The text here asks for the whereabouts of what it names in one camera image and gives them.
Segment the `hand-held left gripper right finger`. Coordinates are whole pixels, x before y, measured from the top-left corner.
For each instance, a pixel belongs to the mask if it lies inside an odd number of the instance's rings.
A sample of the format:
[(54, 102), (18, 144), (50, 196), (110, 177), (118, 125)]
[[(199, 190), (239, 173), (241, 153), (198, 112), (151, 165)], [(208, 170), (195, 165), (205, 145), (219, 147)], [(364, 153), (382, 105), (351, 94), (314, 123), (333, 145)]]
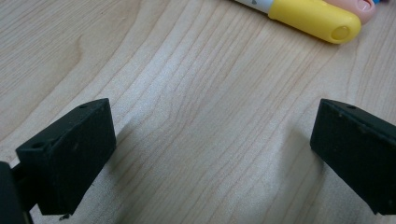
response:
[(373, 210), (396, 215), (396, 126), (322, 99), (310, 146)]

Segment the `yellow marker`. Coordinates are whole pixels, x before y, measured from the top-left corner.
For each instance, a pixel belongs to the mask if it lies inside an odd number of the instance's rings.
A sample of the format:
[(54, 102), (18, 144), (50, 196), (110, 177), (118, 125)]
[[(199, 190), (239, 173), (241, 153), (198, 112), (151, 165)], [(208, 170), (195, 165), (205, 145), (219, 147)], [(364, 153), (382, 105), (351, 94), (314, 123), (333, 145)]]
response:
[(333, 44), (346, 43), (361, 30), (361, 21), (355, 14), (324, 0), (235, 1), (267, 14), (271, 20)]

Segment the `pink marker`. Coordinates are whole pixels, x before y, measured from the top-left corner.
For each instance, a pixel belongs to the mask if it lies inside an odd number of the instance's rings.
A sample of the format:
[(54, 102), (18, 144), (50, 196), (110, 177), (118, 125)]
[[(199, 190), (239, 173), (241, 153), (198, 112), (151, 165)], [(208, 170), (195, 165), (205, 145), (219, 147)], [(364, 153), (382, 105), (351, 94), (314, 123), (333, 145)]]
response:
[(362, 24), (366, 24), (375, 14), (374, 0), (324, 0), (333, 6), (340, 7), (355, 14)]

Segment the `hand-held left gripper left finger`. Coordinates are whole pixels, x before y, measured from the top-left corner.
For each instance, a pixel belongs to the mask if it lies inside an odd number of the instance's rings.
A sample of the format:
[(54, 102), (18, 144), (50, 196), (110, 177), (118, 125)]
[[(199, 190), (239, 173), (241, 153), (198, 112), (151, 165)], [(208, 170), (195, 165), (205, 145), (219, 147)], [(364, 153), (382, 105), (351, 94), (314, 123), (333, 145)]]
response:
[(109, 100), (77, 106), (16, 149), (23, 207), (74, 214), (115, 148)]

